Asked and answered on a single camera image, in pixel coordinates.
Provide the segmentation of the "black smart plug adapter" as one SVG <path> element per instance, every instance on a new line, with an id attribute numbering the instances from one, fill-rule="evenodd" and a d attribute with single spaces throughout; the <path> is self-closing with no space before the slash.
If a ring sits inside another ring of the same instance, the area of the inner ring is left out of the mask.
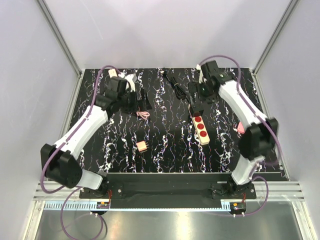
<path id="1" fill-rule="evenodd" d="M 191 104 L 189 110 L 192 116 L 201 116 L 204 112 L 202 104 Z"/>

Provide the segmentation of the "pink cube plug adapter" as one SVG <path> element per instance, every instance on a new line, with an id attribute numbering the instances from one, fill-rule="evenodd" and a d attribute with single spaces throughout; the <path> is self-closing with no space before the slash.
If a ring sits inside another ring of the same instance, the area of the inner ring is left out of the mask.
<path id="1" fill-rule="evenodd" d="M 148 144 L 145 141 L 140 141 L 136 143 L 137 150 L 142 153 L 148 149 Z"/>

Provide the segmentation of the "white pink power strip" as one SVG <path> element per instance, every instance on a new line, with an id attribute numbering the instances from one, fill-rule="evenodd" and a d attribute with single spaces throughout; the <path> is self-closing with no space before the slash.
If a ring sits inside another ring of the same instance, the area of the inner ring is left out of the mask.
<path id="1" fill-rule="evenodd" d="M 108 74 L 109 76 L 112 78 L 112 77 L 117 77 L 118 76 L 118 73 L 117 71 L 113 68 L 113 69 L 109 69 L 108 70 Z"/>

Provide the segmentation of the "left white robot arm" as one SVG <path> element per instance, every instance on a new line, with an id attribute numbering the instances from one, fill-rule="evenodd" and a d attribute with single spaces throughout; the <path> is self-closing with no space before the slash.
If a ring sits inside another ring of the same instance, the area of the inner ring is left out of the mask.
<path id="1" fill-rule="evenodd" d="M 141 91 L 141 99 L 137 98 L 136 81 L 135 74 L 113 76 L 103 93 L 94 93 L 91 104 L 73 127 L 54 144 L 46 143 L 41 148 L 42 178 L 69 189 L 88 188 L 97 198 L 108 193 L 104 177 L 81 168 L 77 160 L 95 132 L 116 112 L 135 114 L 152 108 L 144 90 Z"/>

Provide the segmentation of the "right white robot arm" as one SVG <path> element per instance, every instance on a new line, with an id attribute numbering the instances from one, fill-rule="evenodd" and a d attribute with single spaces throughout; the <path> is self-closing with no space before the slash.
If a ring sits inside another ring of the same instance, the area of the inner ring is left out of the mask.
<path id="1" fill-rule="evenodd" d="M 222 71 L 215 60 L 197 65 L 196 70 L 199 72 L 198 81 L 188 85 L 189 113 L 200 143 L 206 145 L 210 142 L 202 119 L 203 102 L 223 99 L 244 130 L 238 142 L 240 156 L 237 165 L 221 192 L 236 199 L 249 188 L 255 170 L 274 148 L 279 124 L 275 118 L 268 118 L 245 95 L 238 82 L 240 75 Z"/>

